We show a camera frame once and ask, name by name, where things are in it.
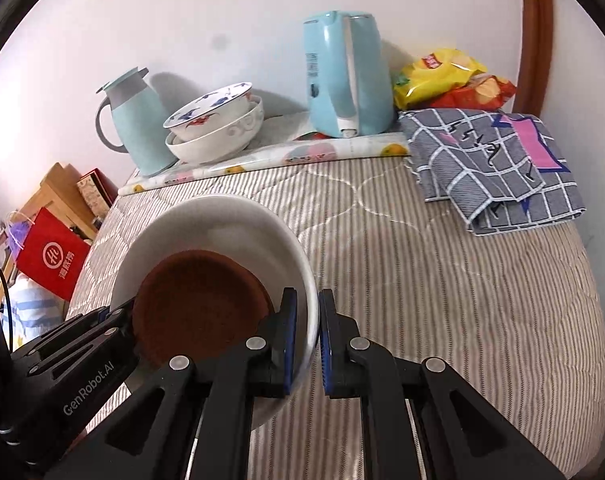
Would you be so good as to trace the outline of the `brown clay bowl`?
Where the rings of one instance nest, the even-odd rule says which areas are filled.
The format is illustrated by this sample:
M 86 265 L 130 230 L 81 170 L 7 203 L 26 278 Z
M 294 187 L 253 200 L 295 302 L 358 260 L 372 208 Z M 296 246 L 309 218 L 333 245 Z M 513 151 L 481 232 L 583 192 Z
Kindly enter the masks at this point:
M 178 252 L 144 278 L 132 308 L 133 333 L 147 362 L 183 354 L 198 362 L 252 337 L 274 312 L 252 272 L 208 250 Z

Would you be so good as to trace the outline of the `white ceramic bowl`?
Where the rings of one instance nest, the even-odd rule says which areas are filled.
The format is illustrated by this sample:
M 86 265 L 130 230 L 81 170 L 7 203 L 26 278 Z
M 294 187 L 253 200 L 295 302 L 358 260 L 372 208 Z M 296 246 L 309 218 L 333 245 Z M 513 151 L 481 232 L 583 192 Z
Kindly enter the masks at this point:
M 297 324 L 294 382 L 298 388 L 308 372 L 320 326 L 318 292 L 304 249 L 283 220 L 248 198 L 233 195 L 199 196 L 171 207 L 141 232 L 120 264 L 112 307 L 133 299 L 146 277 L 162 260 L 186 250 L 224 255 L 263 284 L 274 310 L 286 287 L 296 289 Z M 140 363 L 129 379 L 130 390 L 158 370 L 146 361 L 138 341 Z

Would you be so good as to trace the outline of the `red paper bag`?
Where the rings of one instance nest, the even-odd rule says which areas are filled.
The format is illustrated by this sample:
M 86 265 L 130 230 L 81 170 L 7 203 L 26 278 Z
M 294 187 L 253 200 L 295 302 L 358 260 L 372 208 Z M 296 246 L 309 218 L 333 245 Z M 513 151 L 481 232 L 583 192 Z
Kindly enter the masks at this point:
M 41 208 L 30 224 L 16 260 L 20 273 L 70 301 L 90 246 L 51 211 Z

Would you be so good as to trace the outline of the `wooden chair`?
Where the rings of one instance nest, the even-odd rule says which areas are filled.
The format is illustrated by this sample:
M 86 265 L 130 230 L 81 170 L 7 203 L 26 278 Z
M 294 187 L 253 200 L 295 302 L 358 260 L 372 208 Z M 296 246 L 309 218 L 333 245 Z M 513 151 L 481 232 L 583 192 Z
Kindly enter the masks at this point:
M 77 234 L 89 246 L 95 240 L 97 229 L 92 224 L 93 214 L 76 187 L 78 172 L 71 166 L 55 164 L 41 180 L 39 187 L 24 206 L 6 216 L 4 233 L 10 243 L 11 260 L 17 269 L 19 249 L 30 224 L 41 208 L 46 208 Z

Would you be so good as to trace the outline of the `patterned gift box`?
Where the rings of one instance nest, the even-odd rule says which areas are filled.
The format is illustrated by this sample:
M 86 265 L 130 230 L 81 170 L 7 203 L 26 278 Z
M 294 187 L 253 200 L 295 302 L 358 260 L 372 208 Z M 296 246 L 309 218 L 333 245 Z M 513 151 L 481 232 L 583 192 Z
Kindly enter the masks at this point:
M 117 198 L 115 184 L 94 168 L 77 180 L 76 187 L 94 217 L 104 220 Z

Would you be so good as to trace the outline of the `striped quilted table cover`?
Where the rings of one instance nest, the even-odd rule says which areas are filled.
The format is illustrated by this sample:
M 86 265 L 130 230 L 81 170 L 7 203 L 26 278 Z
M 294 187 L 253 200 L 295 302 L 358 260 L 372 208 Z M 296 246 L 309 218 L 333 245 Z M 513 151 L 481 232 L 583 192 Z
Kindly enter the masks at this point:
M 605 325 L 571 222 L 477 237 L 427 203 L 399 158 L 228 174 L 118 198 L 98 232 L 71 314 L 108 304 L 135 237 L 201 195 L 250 198 L 299 238 L 320 287 L 396 356 L 440 356 L 567 476 L 605 429 Z

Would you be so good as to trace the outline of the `light blue thermos jug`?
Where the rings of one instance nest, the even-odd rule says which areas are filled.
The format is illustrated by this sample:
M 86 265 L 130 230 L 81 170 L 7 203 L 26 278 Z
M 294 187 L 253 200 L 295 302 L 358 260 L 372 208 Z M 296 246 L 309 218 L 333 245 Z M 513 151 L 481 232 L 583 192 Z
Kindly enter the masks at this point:
M 95 115 L 100 141 L 113 152 L 128 154 L 143 177 L 153 177 L 178 160 L 166 146 L 164 122 L 169 116 L 158 93 L 144 80 L 148 69 L 132 68 L 106 82 L 97 90 L 105 98 Z M 101 124 L 101 111 L 110 109 L 120 145 L 107 140 Z

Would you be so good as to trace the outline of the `large white swirl bowl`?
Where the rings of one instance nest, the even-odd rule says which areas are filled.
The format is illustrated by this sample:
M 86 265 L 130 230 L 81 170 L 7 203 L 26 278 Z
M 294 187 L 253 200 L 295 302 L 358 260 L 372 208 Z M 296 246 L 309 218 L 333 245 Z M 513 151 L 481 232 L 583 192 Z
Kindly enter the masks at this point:
M 235 122 L 206 133 L 190 141 L 181 141 L 169 133 L 165 144 L 181 162 L 206 165 L 221 162 L 243 151 L 254 140 L 263 123 L 263 104 L 260 96 L 252 96 L 249 110 Z

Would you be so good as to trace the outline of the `bowl with red bat pattern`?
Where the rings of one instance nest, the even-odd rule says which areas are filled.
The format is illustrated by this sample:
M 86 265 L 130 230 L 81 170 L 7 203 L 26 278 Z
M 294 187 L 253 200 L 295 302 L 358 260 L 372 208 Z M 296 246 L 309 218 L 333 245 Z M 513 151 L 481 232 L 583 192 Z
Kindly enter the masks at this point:
M 185 104 L 164 125 L 181 141 L 191 141 L 222 128 L 249 110 L 251 82 L 237 82 Z

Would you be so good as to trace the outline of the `grey checked folded cloth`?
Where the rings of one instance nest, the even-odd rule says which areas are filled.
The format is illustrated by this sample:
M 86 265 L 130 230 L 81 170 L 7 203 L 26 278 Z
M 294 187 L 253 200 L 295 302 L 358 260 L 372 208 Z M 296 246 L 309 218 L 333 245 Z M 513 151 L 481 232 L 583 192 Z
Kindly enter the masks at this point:
M 445 200 L 476 236 L 579 218 L 583 198 L 553 135 L 537 117 L 459 108 L 399 115 L 424 200 Z

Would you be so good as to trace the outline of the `fruit pattern plastic mat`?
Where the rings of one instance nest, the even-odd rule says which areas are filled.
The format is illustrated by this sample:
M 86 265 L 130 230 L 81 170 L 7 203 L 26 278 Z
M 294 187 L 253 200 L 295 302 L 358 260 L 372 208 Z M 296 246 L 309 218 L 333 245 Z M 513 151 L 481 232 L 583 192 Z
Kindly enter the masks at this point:
M 135 177 L 118 190 L 128 196 L 167 186 L 263 169 L 335 162 L 335 160 L 408 157 L 409 143 L 400 132 L 355 136 L 350 139 L 320 139 L 271 144 L 245 151 L 223 162 L 193 166 L 180 164 L 155 177 Z

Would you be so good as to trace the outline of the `light blue electric kettle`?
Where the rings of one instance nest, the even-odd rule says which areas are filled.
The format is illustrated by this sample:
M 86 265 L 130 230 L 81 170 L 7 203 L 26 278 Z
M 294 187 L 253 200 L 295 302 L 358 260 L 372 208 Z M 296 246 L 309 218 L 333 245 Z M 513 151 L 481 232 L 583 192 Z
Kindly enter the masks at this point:
M 307 18 L 302 29 L 313 127 L 332 138 L 385 132 L 395 110 L 374 16 L 327 11 Z

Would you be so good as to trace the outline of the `yellow chips bag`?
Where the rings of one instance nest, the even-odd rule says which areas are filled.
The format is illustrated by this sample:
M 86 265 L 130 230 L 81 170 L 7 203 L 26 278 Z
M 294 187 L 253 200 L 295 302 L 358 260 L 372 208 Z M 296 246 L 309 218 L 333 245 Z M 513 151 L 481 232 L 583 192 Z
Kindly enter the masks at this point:
M 458 49 L 437 49 L 403 66 L 393 83 L 398 110 L 468 108 L 495 112 L 516 95 L 516 85 Z

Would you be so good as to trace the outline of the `brown wooden door frame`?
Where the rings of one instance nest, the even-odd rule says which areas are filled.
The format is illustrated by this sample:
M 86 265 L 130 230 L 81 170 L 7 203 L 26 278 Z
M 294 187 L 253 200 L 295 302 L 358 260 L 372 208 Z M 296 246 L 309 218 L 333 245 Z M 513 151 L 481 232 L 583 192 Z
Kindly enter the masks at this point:
M 553 0 L 523 0 L 522 47 L 513 110 L 539 116 L 553 51 Z

